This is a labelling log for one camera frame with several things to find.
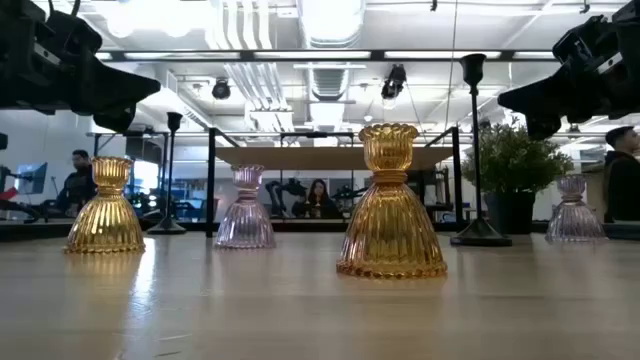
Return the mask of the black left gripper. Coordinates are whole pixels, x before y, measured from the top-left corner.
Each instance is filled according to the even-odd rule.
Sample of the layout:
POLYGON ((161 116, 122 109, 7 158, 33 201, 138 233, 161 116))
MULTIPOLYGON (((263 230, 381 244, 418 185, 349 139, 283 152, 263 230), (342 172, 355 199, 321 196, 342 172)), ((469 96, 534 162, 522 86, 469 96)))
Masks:
POLYGON ((81 61, 85 46, 76 31, 19 29, 17 34, 17 108, 54 114, 73 110, 93 116, 94 123, 126 132, 136 104, 157 93, 152 78, 103 64, 95 57, 81 61))

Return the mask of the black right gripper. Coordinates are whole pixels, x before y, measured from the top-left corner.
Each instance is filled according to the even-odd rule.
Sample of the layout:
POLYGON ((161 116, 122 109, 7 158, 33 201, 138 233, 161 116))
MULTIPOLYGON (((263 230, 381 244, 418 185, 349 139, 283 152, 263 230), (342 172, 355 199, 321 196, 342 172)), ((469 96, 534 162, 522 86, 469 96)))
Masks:
POLYGON ((580 49, 552 75, 498 96, 501 107, 520 113, 527 135, 541 141, 556 134, 561 118, 619 119, 631 112, 631 53, 616 49, 596 55, 580 49))

